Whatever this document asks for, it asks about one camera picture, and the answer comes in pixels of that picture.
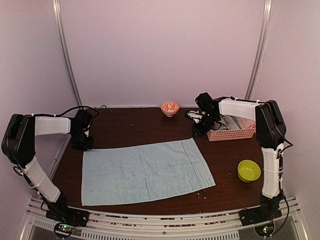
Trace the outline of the plain light blue towel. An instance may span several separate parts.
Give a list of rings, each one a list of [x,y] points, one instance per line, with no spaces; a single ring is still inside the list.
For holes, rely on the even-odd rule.
[[[114,206],[152,202],[215,184],[192,138],[92,149],[83,154],[81,204]]]

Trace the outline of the blue polka dot towel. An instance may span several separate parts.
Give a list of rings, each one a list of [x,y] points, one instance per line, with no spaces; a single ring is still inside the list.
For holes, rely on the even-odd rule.
[[[213,131],[228,131],[230,129],[231,129],[230,124],[228,121],[226,121],[224,116],[221,116],[220,121],[215,122],[212,127]]]

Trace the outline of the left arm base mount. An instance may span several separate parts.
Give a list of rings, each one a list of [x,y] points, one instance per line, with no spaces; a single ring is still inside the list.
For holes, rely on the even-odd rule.
[[[45,214],[46,218],[65,223],[74,227],[86,227],[90,213],[85,210],[70,208],[67,214],[58,213],[52,209]]]

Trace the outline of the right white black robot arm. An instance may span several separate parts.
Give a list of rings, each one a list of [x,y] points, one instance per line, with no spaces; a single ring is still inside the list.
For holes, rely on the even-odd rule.
[[[234,116],[255,122],[256,139],[263,156],[263,187],[260,206],[255,209],[259,220],[266,221],[276,214],[283,194],[283,152],[288,142],[287,128],[280,108],[275,100],[245,100],[235,97],[213,99],[207,92],[201,93],[196,104],[204,112],[198,123],[191,127],[192,132],[202,137],[221,119],[221,116]]]

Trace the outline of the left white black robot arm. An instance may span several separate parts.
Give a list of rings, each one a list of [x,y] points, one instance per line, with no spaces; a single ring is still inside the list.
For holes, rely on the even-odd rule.
[[[61,222],[72,218],[66,196],[53,184],[36,157],[36,137],[70,135],[71,146],[80,151],[93,147],[89,135],[94,116],[79,109],[74,117],[62,114],[13,114],[1,143],[3,154],[14,165],[14,170],[25,178]]]

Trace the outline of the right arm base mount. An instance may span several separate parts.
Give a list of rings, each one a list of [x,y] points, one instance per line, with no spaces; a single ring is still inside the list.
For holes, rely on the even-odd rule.
[[[274,218],[282,216],[279,209],[274,210],[272,213],[263,213],[261,207],[244,208],[238,212],[242,226],[255,225],[263,222],[271,221]]]

